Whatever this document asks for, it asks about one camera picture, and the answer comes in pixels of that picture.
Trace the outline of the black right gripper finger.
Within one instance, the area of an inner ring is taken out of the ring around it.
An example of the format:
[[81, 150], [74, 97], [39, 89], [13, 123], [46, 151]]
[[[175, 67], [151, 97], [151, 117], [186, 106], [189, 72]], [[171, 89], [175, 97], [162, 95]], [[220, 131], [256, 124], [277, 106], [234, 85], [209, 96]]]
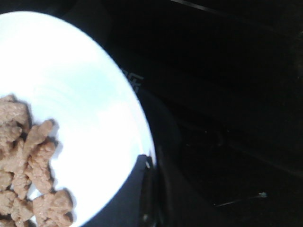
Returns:
[[89, 227], [164, 227], [166, 217], [152, 158], [139, 155], [125, 183]]

